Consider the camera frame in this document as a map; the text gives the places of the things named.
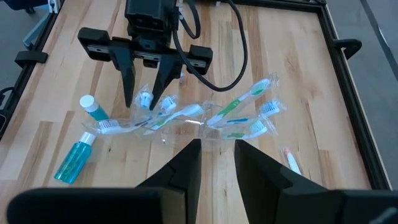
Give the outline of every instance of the white bottle cap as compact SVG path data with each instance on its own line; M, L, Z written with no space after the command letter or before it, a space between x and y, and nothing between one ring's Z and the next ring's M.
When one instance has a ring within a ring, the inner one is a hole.
M143 108L148 108L150 106L150 103L152 102L152 99L154 98L154 96L151 93L148 92L142 92L141 96L140 96L140 105Z
M94 96L84 95L80 98L80 106L87 112L91 113L96 111L100 105L95 101Z
M88 132L84 132L84 134L81 136L79 141L83 142L83 143L86 143L89 146L92 146L93 142L95 140L95 137L96 136L94 134L91 134L91 133L88 133Z
M166 113L171 112L177 107L171 97L166 97L162 102L160 102L160 108L164 110Z

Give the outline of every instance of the black metal frame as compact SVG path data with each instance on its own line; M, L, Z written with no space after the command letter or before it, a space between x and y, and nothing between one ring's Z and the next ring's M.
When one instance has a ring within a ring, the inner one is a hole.
M234 3L248 6L312 12L318 15L371 187L378 190L390 189L381 159L378 156L377 148L373 142L371 132L366 122L366 117L362 111L361 103L356 94L356 89L346 64L346 58L340 48L345 46L335 44L338 38L324 0L317 0L316 2L292 0L234 0ZM43 49L44 43L47 40L56 17L57 15L52 15L50 17L46 28L34 46L34 50L40 51ZM7 102L6 106L8 110L15 110L34 67L35 63L31 63L26 65L22 70L13 96L10 97Z

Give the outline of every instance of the wooden tabletop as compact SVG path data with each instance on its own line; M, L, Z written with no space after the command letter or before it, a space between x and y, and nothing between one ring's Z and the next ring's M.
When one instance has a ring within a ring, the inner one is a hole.
M73 143L85 131L88 119L79 105L94 95L113 118L128 118L120 73L111 62L90 59L77 39L81 27L104 29L128 37L125 1L65 1L44 52L46 64L37 64L0 142L0 216L8 201L35 187L134 187L165 165L192 139L175 137L161 145L133 134L98 138L93 153L75 184L53 178ZM182 103L212 100L225 105L253 83L277 72L280 88L249 105L255 110L278 96L287 111L272 117L278 136L250 141L281 161L280 149L289 147L305 177L330 189L369 189L363 161L353 136L347 110L326 47L318 16L309 12L239 6L249 48L242 81L231 91L216 93L193 75L174 80L165 94L178 94ZM193 27L190 10L187 21ZM205 76L218 86L229 85L239 73L243 48L238 23L228 5L198 5L201 37L191 40L180 28L185 50L190 44L211 47L213 62ZM153 86L157 70L135 62L136 90ZM205 146L202 158L198 223L247 223L239 193L233 142Z

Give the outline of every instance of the green toothbrush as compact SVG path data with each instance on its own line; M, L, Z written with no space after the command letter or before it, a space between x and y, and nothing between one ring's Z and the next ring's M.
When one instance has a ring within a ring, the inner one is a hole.
M263 80L260 80L256 84L252 86L250 91L247 93L243 94L240 96L238 99L232 101L229 105L227 105L224 109L222 109L220 112L218 112L217 115L214 115L212 118L210 118L207 121L207 125L214 125L215 123L221 121L227 114L229 114L231 111L235 110L239 104L242 103L247 97L253 96L253 97L259 97L263 95L266 90L268 89L269 84L271 81L268 78L265 78Z

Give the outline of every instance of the blue bottle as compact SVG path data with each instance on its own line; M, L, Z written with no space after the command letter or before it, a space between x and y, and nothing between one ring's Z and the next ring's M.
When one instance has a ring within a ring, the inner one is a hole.
M80 98L80 106L82 106L88 114L90 114L96 121L109 119L104 109L95 101L94 96L84 95Z
M95 135L85 132L70 149L54 178L67 184L73 184L91 154Z

